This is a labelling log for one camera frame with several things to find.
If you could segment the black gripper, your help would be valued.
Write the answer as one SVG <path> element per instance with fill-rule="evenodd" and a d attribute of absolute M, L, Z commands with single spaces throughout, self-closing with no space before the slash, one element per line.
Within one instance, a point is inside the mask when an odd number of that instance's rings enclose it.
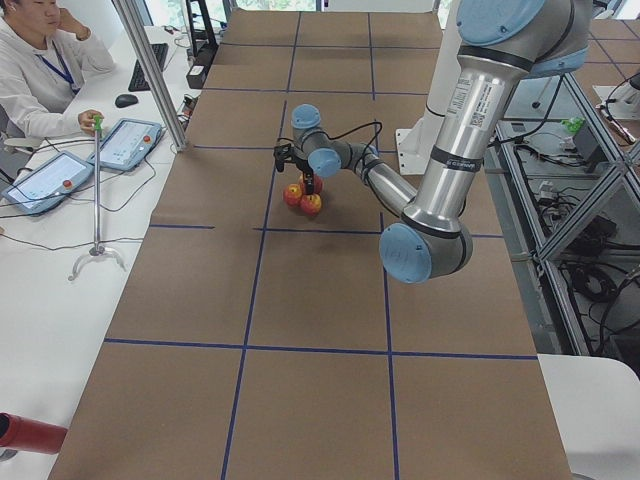
<path fill-rule="evenodd" d="M 316 193 L 316 176 L 306 159 L 297 158 L 295 160 L 297 169 L 301 172 L 299 186 L 303 195 L 313 195 Z"/>

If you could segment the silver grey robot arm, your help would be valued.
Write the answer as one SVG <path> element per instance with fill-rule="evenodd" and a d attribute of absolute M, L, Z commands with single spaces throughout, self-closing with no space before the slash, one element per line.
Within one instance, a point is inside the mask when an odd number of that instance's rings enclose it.
<path fill-rule="evenodd" d="M 473 252 L 459 215 L 497 122 L 521 80 L 582 66 L 591 18 L 589 1 L 461 2 L 456 15 L 461 73 L 418 188 L 373 147 L 330 138 L 310 104 L 292 112 L 293 158 L 323 178 L 353 171 L 399 217 L 380 239 L 389 275 L 422 283 L 455 273 Z"/>

